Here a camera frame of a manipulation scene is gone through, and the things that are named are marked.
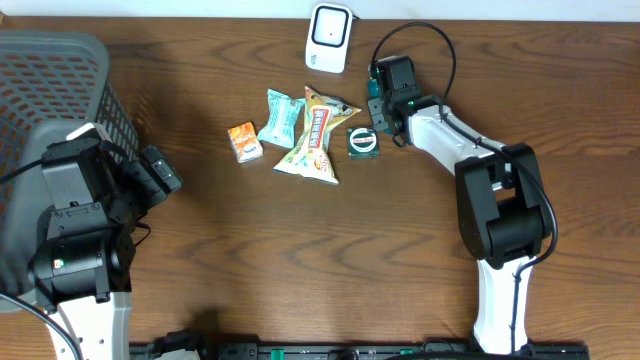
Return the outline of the small green round-logo box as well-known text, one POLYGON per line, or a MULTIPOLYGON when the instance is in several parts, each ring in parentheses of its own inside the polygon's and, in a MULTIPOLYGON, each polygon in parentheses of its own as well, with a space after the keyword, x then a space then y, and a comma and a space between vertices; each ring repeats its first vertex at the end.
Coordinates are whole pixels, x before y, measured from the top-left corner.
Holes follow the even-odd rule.
POLYGON ((348 128, 347 145, 350 159, 376 158, 380 155, 378 136, 371 127, 348 128))

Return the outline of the yellow snack bag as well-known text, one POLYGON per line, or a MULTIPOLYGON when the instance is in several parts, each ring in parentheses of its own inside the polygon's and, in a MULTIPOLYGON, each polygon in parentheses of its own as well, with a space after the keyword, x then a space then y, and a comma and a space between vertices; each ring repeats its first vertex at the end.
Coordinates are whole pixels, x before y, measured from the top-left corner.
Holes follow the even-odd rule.
POLYGON ((331 132, 360 112, 360 108, 340 98, 323 95, 306 86, 303 132, 294 148, 273 170, 337 185, 339 181, 328 155, 331 132))

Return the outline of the teal snack pack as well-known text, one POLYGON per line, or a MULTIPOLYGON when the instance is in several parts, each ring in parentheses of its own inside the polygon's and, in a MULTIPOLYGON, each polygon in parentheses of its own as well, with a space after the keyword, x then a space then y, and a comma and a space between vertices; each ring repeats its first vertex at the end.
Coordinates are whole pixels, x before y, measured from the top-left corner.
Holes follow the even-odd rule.
POLYGON ((259 131, 260 141, 292 149, 295 144, 295 127, 303 105, 304 98, 291 98, 276 90, 267 91, 269 119, 259 131))

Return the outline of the small orange packet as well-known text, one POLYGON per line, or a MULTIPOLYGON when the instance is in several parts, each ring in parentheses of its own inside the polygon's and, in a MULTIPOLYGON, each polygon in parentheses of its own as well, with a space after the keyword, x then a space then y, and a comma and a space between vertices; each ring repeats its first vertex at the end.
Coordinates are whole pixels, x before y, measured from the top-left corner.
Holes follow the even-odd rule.
POLYGON ((263 147, 257 138, 251 122, 227 130, 232 149, 239 163, 248 162, 263 156, 263 147))

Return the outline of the blue mouthwash bottle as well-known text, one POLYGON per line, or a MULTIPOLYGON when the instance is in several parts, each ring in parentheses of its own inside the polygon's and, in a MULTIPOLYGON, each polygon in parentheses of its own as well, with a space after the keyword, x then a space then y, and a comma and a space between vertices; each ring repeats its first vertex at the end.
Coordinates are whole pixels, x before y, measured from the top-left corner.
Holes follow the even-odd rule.
POLYGON ((383 96, 383 88, 378 79, 371 78, 368 82, 367 89, 371 99, 381 98, 383 96))

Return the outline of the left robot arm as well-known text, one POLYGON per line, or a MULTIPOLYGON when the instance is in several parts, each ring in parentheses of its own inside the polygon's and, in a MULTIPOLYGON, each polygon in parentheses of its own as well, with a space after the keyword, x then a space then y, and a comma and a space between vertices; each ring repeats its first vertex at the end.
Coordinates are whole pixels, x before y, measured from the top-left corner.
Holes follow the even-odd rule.
POLYGON ((52 322, 57 356, 127 359, 132 234, 182 179, 154 146, 128 156, 91 137, 49 145, 41 170, 53 207, 29 277, 52 322))

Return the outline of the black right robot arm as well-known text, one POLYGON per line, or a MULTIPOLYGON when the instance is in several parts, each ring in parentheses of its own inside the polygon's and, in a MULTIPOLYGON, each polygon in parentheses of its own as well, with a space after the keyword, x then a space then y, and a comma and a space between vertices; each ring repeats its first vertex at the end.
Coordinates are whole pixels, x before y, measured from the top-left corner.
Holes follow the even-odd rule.
POLYGON ((557 237, 533 149, 481 135, 418 86, 382 90, 370 81, 368 92, 375 129, 425 151, 455 178, 459 232, 479 271, 475 343, 486 353, 520 353, 532 268, 543 240, 557 237))

